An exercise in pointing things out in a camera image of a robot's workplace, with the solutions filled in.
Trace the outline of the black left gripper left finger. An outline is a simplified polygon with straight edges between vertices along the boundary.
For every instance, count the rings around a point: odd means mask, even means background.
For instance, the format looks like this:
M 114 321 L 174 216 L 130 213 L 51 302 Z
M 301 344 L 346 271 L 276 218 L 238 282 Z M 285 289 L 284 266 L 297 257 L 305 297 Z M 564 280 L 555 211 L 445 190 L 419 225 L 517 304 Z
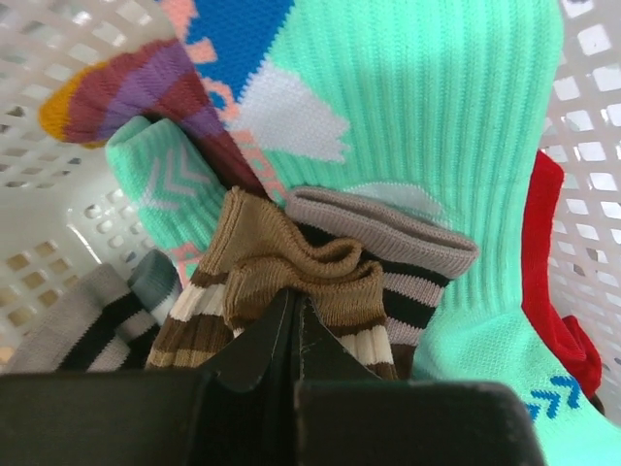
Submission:
M 5 465 L 289 465 L 294 295 L 196 369 L 1 380 Z

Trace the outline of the brown striped sock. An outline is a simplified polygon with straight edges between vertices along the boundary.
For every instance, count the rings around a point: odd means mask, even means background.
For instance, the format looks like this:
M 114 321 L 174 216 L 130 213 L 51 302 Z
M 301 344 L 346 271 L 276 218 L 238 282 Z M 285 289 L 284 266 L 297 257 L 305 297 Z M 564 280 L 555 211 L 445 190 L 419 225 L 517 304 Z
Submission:
M 353 239 L 311 245 L 283 210 L 228 191 L 212 242 L 153 342 L 149 369 L 196 368 L 245 332 L 279 291 L 309 296 L 320 321 L 382 379 L 397 370 L 386 330 L 382 267 Z

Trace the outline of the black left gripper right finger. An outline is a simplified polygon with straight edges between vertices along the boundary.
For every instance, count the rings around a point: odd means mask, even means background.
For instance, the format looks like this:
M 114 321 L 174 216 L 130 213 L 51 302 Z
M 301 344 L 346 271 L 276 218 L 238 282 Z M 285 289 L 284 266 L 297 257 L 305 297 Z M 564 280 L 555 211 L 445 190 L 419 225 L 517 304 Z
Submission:
M 298 464 L 544 464 L 527 410 L 508 387 L 383 381 L 344 349 L 310 300 L 296 325 Z

